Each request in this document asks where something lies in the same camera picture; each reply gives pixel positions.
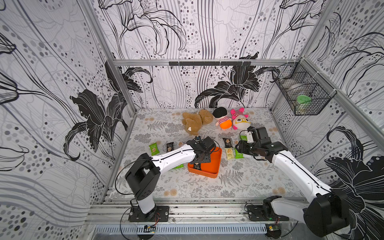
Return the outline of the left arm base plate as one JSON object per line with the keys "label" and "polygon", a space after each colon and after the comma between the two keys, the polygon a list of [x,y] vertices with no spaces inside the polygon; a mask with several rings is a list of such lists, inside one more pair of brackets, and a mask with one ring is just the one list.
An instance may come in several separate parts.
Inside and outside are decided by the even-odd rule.
{"label": "left arm base plate", "polygon": [[135,223],[162,223],[169,219],[169,206],[155,206],[153,210],[144,214],[139,206],[132,207],[129,214],[129,221]]}

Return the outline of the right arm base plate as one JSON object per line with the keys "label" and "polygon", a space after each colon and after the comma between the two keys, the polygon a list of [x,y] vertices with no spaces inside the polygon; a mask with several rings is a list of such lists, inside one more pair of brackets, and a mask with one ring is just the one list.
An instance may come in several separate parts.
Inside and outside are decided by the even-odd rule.
{"label": "right arm base plate", "polygon": [[270,222],[288,222],[290,219],[285,216],[268,216],[263,206],[261,205],[253,205],[251,203],[245,204],[244,207],[245,212],[251,222],[259,222],[259,221],[270,221]]}

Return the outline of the black cookie packet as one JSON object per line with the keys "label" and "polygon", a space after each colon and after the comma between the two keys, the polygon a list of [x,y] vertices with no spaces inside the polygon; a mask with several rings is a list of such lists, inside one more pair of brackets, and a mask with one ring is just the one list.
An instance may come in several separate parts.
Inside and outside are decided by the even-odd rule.
{"label": "black cookie packet", "polygon": [[169,153],[174,150],[174,142],[166,143],[166,152]]}
{"label": "black cookie packet", "polygon": [[223,138],[223,141],[225,149],[233,148],[232,140],[230,138]]}

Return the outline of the cream cookie packet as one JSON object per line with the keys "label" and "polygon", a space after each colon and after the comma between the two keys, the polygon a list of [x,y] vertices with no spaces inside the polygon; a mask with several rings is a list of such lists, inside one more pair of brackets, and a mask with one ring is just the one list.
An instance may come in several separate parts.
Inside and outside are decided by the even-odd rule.
{"label": "cream cookie packet", "polygon": [[227,160],[232,160],[235,158],[236,154],[233,148],[225,148]]}

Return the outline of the white cookie packet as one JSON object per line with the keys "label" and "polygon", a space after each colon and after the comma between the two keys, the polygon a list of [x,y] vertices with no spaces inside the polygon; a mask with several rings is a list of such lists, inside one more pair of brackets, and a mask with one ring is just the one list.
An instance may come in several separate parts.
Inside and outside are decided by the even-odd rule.
{"label": "white cookie packet", "polygon": [[239,143],[239,139],[237,137],[231,137],[231,140],[232,140],[234,146]]}

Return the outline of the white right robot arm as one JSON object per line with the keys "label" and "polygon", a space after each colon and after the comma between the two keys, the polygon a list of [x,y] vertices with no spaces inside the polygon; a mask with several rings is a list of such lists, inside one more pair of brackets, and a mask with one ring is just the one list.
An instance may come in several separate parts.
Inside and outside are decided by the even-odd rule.
{"label": "white right robot arm", "polygon": [[239,140],[235,148],[239,153],[257,161],[268,161],[279,168],[300,189],[306,203],[272,196],[263,201],[265,218],[277,220],[287,217],[307,225],[318,237],[325,237],[347,227],[349,203],[347,195],[337,194],[332,188],[307,170],[281,142],[272,142],[266,128],[249,127],[246,140]]}

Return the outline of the green cookie packet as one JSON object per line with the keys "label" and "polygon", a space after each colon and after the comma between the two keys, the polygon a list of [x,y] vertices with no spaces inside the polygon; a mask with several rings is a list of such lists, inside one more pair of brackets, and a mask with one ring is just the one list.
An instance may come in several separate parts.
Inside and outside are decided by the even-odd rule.
{"label": "green cookie packet", "polygon": [[183,167],[184,167],[184,164],[181,164],[181,165],[176,166],[174,169],[180,169],[180,168],[183,168]]}
{"label": "green cookie packet", "polygon": [[155,155],[160,153],[160,150],[159,150],[157,143],[153,143],[153,144],[149,145],[149,147],[150,147],[150,151],[151,151],[152,156],[155,156]]}
{"label": "green cookie packet", "polygon": [[235,151],[235,158],[236,159],[242,159],[242,158],[244,158],[244,155],[242,153]]}
{"label": "green cookie packet", "polygon": [[246,141],[246,142],[248,141],[247,136],[242,136],[242,135],[240,135],[240,138],[241,138],[242,141]]}

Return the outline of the orange plastic storage box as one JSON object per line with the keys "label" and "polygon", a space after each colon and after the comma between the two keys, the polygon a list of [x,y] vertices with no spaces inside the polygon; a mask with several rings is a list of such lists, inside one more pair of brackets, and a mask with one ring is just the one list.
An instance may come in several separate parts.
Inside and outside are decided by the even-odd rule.
{"label": "orange plastic storage box", "polygon": [[201,175],[204,177],[215,179],[218,176],[221,165],[222,149],[216,147],[215,151],[211,154],[211,162],[201,164],[201,169],[194,169],[193,164],[188,164],[188,171],[193,174]]}

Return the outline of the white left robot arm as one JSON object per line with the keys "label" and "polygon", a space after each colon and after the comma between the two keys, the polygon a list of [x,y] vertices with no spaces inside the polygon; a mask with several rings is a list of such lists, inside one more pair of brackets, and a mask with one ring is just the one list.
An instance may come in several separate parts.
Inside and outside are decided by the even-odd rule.
{"label": "white left robot arm", "polygon": [[130,189],[137,200],[139,209],[145,215],[154,213],[156,204],[153,192],[161,174],[181,164],[202,164],[211,161],[211,154],[218,144],[210,137],[202,140],[192,139],[181,147],[157,156],[142,154],[125,174]]}

